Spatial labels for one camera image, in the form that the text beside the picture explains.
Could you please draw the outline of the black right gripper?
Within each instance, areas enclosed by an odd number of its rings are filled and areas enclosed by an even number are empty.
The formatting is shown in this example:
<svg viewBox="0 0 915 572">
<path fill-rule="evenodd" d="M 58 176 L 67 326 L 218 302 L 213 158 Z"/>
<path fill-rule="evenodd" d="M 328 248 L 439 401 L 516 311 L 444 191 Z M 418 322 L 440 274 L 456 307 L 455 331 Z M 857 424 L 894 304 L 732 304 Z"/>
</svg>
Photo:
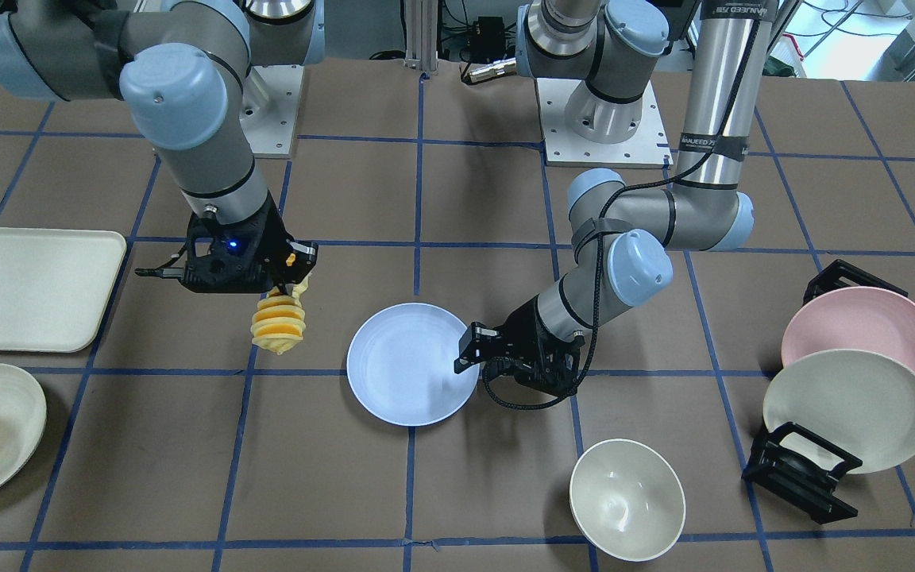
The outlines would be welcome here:
<svg viewBox="0 0 915 572">
<path fill-rule="evenodd" d="M 295 241 L 269 195 L 235 223 L 222 223 L 218 214 L 218 205 L 207 203 L 201 216 L 190 217 L 178 253 L 153 269 L 135 269 L 135 275 L 176 280 L 196 293 L 267 292 L 267 300 L 298 303 L 295 290 L 315 268 L 319 246 Z"/>
</svg>

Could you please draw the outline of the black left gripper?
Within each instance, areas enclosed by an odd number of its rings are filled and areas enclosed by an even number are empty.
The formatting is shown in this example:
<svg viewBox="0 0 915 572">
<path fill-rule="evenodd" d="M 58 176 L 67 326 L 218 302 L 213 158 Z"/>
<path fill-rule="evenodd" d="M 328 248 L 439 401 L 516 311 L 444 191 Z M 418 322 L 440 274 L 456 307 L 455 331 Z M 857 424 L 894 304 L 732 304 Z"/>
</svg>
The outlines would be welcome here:
<svg viewBox="0 0 915 572">
<path fill-rule="evenodd" d="M 551 334 L 539 315 L 538 298 L 516 308 L 504 323 L 490 328 L 472 322 L 461 335 L 454 373 L 478 366 L 490 381 L 512 377 L 520 386 L 554 398 L 569 398 L 580 387 L 582 333 L 571 341 Z"/>
</svg>

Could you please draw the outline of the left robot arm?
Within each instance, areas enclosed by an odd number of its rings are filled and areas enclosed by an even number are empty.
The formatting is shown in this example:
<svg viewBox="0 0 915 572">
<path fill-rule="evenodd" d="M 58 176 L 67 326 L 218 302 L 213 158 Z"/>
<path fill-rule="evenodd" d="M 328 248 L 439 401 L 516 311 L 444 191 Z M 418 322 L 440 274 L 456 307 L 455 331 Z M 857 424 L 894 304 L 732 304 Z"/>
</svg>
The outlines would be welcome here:
<svg viewBox="0 0 915 572">
<path fill-rule="evenodd" d="M 603 158 L 567 192 L 575 267 L 504 323 L 471 323 L 453 371 L 480 367 L 485 387 L 512 377 L 551 396 L 577 393 L 600 327 L 642 307 L 673 278 L 671 249 L 733 250 L 755 213 L 738 189 L 777 1 L 704 1 L 676 153 L 654 149 L 664 179 L 628 184 L 612 154 L 645 131 L 651 73 L 673 38 L 647 1 L 534 1 L 519 8 L 512 58 L 466 68 L 469 86 L 504 75 L 574 81 L 563 131 Z"/>
</svg>

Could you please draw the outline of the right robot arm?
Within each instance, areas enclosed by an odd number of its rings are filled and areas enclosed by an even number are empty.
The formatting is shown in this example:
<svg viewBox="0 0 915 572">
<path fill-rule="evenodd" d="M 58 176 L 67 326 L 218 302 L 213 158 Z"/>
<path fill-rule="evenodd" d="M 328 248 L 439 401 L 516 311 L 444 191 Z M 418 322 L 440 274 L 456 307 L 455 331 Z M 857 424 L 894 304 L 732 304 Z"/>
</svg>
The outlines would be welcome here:
<svg viewBox="0 0 915 572">
<path fill-rule="evenodd" d="M 284 227 L 241 123 L 254 68 L 322 60 L 321 1 L 19 1 L 0 84 L 25 100 L 123 101 L 192 210 L 183 246 L 138 276 L 197 293 L 289 296 L 319 248 Z"/>
</svg>

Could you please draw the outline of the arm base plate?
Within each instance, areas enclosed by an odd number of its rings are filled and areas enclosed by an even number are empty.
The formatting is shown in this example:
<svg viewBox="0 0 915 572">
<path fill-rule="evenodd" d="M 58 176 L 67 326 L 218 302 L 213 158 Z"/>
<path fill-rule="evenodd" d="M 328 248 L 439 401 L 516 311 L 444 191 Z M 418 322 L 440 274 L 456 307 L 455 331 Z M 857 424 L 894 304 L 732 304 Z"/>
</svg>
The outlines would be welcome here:
<svg viewBox="0 0 915 572">
<path fill-rule="evenodd" d="M 663 168 L 673 159 L 654 88 L 628 104 L 597 98 L 575 79 L 537 79 L 539 119 L 551 166 Z"/>
<path fill-rule="evenodd" d="M 305 71 L 301 65 L 251 68 L 239 118 L 255 157 L 291 158 Z"/>
</svg>

